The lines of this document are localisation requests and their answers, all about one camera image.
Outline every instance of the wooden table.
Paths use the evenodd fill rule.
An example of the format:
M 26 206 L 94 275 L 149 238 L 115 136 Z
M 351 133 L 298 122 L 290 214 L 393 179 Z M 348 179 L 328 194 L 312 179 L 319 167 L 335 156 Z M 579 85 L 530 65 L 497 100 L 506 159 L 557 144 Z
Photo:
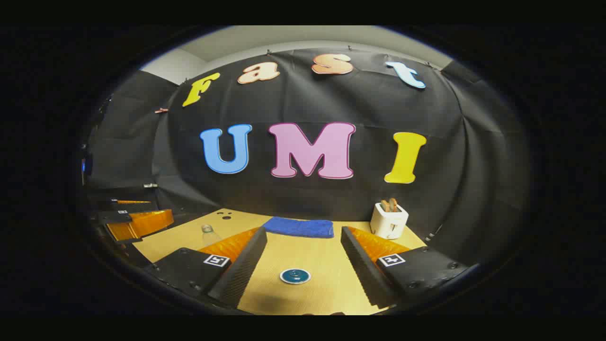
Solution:
M 167 231 L 134 243 L 151 262 L 179 248 L 201 249 L 202 225 L 213 226 L 221 238 L 257 228 L 271 216 L 220 209 Z M 341 246 L 341 226 L 370 231 L 367 221 L 334 221 L 330 239 L 302 238 L 267 233 L 265 251 L 240 300 L 238 309 L 259 315 L 369 315 L 379 311 L 371 306 L 362 285 Z M 392 240 L 410 249 L 425 246 L 408 227 L 402 237 Z M 307 270 L 311 280 L 289 285 L 280 280 L 290 268 Z

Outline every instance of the pink letter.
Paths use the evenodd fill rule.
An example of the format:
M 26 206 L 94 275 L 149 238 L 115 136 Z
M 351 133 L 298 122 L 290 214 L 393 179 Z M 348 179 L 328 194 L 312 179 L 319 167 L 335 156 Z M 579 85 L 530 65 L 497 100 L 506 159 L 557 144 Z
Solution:
M 312 145 L 301 128 L 295 123 L 278 123 L 269 127 L 276 137 L 276 167 L 271 174 L 278 178 L 291 178 L 297 174 L 291 167 L 290 156 L 308 177 L 324 157 L 324 167 L 318 175 L 327 179 L 349 179 L 353 171 L 349 168 L 349 140 L 356 132 L 351 123 L 329 123 L 320 132 Z

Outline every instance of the plastic bottle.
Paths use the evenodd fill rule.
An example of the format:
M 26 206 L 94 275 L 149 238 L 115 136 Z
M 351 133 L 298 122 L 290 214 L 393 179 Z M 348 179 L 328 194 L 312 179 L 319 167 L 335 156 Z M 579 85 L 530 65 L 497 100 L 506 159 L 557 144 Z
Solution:
M 210 225 L 202 225 L 202 247 L 205 248 L 209 245 L 215 244 L 221 241 L 221 237 L 213 230 Z

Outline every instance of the white toaster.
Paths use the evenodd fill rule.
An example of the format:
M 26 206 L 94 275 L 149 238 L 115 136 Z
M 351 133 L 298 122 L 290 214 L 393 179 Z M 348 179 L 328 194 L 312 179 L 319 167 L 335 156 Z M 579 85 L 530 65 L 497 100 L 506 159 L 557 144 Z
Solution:
M 396 205 L 400 212 L 385 212 L 381 203 L 375 204 L 373 217 L 370 220 L 370 231 L 384 239 L 398 239 L 404 232 L 408 221 L 408 212 Z

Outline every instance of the blue letter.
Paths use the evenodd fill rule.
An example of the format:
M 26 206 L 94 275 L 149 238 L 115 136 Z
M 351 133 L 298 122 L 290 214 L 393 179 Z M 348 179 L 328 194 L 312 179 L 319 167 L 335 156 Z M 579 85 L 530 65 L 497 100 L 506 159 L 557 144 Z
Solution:
M 425 83 L 423 83 L 422 81 L 418 81 L 413 77 L 413 73 L 415 75 L 417 74 L 416 71 L 414 71 L 413 69 L 409 69 L 408 67 L 406 67 L 406 65 L 404 65 L 404 63 L 391 61 L 385 63 L 394 68 L 400 79 L 403 80 L 406 84 L 413 87 L 417 87 L 419 89 L 425 88 Z
M 221 129 L 209 129 L 200 133 L 204 142 L 204 158 L 206 164 L 217 173 L 235 174 L 242 172 L 248 165 L 248 133 L 253 130 L 250 124 L 237 124 L 229 127 L 227 132 L 233 136 L 233 161 L 225 162 L 219 153 L 219 137 L 223 134 Z

